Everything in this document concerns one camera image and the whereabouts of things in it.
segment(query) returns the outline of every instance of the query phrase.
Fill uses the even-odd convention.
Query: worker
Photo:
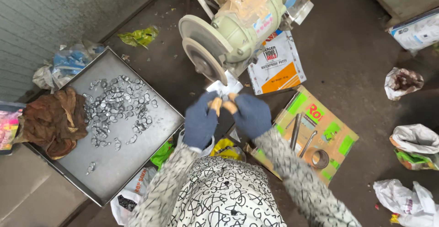
[[[183,142],[152,179],[129,227],[286,226],[259,166],[222,157],[198,157],[217,126],[216,110],[208,107],[217,96],[215,92],[204,93],[186,110]],[[361,226],[272,127],[270,108],[264,101],[244,94],[230,95],[230,99],[233,102],[223,106],[273,163],[310,226]]]

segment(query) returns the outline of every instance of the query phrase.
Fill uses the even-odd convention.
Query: hand
[[[236,125],[250,139],[255,139],[271,128],[270,107],[262,100],[247,94],[229,94],[232,102],[222,106],[232,113]]]
[[[186,110],[184,123],[183,143],[189,147],[195,147],[202,151],[212,139],[217,128],[217,108],[221,106],[221,98],[216,98],[217,92],[205,92],[200,99]]]

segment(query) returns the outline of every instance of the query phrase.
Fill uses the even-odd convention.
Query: concrete floor
[[[134,70],[182,113],[209,84],[195,72],[181,46],[178,20],[185,14],[184,1],[155,0],[117,32],[157,25],[161,31],[149,50],[126,45],[116,35],[106,41],[119,55],[129,55]],[[437,172],[406,170],[388,140],[397,125],[422,123],[432,129],[439,125],[439,92],[436,84],[432,84],[438,79],[438,58],[425,50],[419,61],[401,62],[407,57],[401,56],[400,45],[384,31],[389,17],[375,0],[312,2],[314,8],[309,16],[292,31],[308,79],[304,85],[360,136],[329,188],[363,226],[390,226],[390,211],[382,206],[375,209],[378,200],[372,187],[368,187],[374,181],[396,178],[411,189],[412,181],[416,180],[439,197],[439,186],[431,179],[437,177]],[[190,14],[207,20],[195,0],[191,2]],[[426,85],[424,90],[394,102],[386,97],[384,78],[393,66],[401,63],[424,72]],[[239,80],[243,84],[250,82],[247,72]],[[252,89],[244,88],[242,92],[252,94]],[[283,92],[260,98],[269,103],[275,117],[291,96],[292,92]],[[224,133],[232,124],[230,115],[222,112],[217,133]],[[281,182],[267,174],[285,222],[289,226],[307,226]],[[73,226],[116,223],[109,206],[101,210],[91,204],[69,225]]]

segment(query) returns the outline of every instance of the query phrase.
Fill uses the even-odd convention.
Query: metal tray
[[[107,47],[63,88],[72,86],[78,94],[87,93],[95,98],[102,94],[102,88],[98,85],[90,90],[90,83],[93,80],[106,78],[110,81],[119,75],[126,75],[132,80],[136,78],[143,80],[113,50]],[[57,161],[52,161],[38,147],[32,146],[47,159],[52,167],[100,206],[111,201],[184,123],[184,117],[148,83],[141,89],[143,93],[149,89],[151,99],[156,96],[158,107],[148,105],[148,115],[152,117],[153,123],[142,134],[137,133],[137,140],[134,144],[125,144],[125,142],[135,134],[132,124],[137,120],[136,116],[129,117],[128,121],[119,119],[117,123],[109,126],[111,132],[106,140],[111,141],[112,144],[106,147],[96,148],[91,144],[93,134],[90,132],[90,126],[87,128],[89,134],[78,140],[76,148]],[[116,137],[122,142],[119,151],[115,151],[114,138]],[[86,175],[91,162],[96,163],[95,170]]]

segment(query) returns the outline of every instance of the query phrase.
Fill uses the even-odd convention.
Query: brown cloth
[[[87,136],[84,104],[73,88],[42,95],[23,111],[22,137],[41,146],[51,159],[64,157]]]

